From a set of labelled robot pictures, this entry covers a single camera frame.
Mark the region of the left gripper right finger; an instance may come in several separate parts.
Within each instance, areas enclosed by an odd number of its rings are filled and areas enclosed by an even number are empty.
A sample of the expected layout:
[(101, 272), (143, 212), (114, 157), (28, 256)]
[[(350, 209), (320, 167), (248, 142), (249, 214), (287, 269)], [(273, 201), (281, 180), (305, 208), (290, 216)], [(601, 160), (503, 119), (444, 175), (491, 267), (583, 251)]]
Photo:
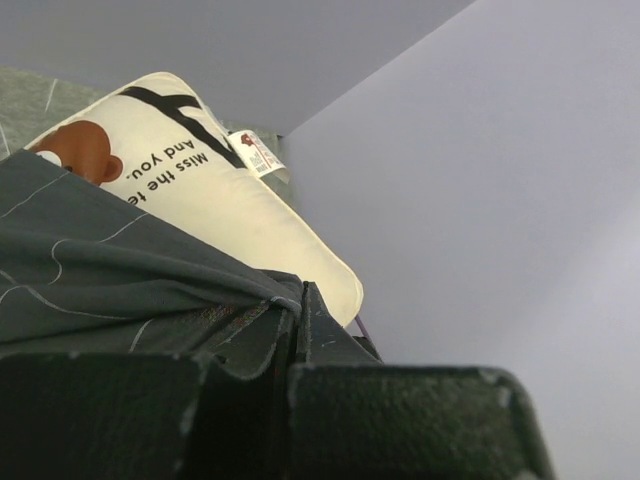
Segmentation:
[(307, 284), (288, 372), (293, 479), (551, 479), (532, 402), (486, 366), (387, 365)]

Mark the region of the cream bear print pillow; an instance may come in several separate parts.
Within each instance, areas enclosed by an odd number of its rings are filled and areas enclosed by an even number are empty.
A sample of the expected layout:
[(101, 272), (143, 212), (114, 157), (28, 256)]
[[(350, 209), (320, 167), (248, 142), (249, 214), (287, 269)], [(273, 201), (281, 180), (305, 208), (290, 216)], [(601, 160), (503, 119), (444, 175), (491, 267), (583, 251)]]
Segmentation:
[(27, 148), (253, 268), (316, 283), (343, 326), (360, 311), (364, 290), (353, 270), (250, 170), (174, 74), (125, 85)]

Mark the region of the dark grey checked pillowcase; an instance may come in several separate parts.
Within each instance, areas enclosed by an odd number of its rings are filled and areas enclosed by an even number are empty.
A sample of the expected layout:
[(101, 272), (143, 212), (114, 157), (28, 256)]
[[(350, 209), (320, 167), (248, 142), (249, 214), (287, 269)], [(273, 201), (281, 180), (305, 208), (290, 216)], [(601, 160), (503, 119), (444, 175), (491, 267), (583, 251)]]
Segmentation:
[(1, 164), (5, 353), (209, 349), (302, 290), (32, 153)]

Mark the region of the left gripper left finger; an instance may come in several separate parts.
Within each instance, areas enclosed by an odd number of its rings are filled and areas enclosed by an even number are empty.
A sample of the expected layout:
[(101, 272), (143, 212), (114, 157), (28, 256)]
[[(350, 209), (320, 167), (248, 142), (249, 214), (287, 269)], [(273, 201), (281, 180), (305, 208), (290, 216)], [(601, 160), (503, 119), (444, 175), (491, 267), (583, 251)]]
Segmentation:
[(185, 454), (186, 479), (284, 479), (296, 317), (271, 306), (219, 345)]

